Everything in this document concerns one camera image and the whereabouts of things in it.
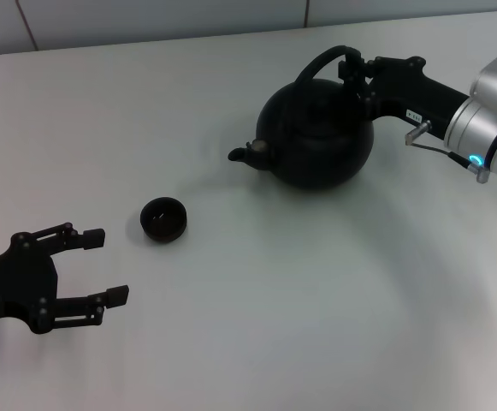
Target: blue indicator light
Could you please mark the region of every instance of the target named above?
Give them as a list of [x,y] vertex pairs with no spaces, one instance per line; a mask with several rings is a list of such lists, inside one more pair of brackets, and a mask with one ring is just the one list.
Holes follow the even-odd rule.
[[484,160],[482,160],[482,157],[480,156],[477,156],[475,154],[472,154],[469,156],[469,160],[471,162],[473,162],[474,164],[477,164],[477,165],[484,165]]

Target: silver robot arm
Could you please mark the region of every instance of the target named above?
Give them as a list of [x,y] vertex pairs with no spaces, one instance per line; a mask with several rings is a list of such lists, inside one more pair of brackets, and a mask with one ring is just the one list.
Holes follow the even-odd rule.
[[489,171],[497,175],[497,58],[472,84],[470,97],[447,128],[444,145],[474,163],[479,182],[487,180]]

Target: black cable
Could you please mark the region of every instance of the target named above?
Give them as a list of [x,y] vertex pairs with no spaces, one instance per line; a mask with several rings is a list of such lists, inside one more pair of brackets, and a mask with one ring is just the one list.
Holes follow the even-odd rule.
[[468,169],[469,166],[472,164],[472,162],[469,159],[467,159],[463,156],[459,156],[456,152],[447,152],[446,150],[441,150],[440,148],[422,146],[420,144],[411,144],[411,146],[416,147],[416,148],[423,148],[424,150],[430,150],[432,152],[439,152],[440,154],[445,154],[450,159],[452,159],[454,162],[456,162],[457,164],[462,166],[464,169]]
[[441,154],[444,154],[444,155],[448,155],[449,152],[447,152],[446,150],[441,150],[440,148],[434,148],[434,147],[429,147],[429,146],[422,146],[420,144],[411,144],[412,147],[417,147],[417,148],[423,148],[424,150],[430,150],[432,152],[439,152]]

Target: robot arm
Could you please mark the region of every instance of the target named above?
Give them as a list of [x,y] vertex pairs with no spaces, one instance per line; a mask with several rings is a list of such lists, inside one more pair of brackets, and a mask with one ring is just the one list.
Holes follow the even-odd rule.
[[[50,256],[76,248],[99,248],[104,240],[102,229],[79,234],[71,223],[13,235],[9,249],[0,255],[0,318],[21,319],[36,334],[102,324],[105,308],[127,303],[128,286],[87,297],[56,298],[58,275]],[[59,320],[65,317],[79,318]]]
[[416,126],[407,145],[425,132],[444,140],[449,157],[486,182],[489,171],[497,175],[497,58],[479,74],[470,96],[427,78],[425,63],[421,57],[347,58],[339,77],[364,99],[370,120],[396,116]]

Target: black teapot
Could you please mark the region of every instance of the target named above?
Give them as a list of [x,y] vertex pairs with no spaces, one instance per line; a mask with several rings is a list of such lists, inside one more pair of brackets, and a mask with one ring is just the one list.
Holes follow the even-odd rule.
[[271,171],[306,189],[331,188],[357,174],[374,141],[364,104],[355,89],[314,79],[324,65],[343,55],[347,61],[359,58],[354,49],[334,47],[271,97],[257,121],[256,139],[232,150],[229,160]]

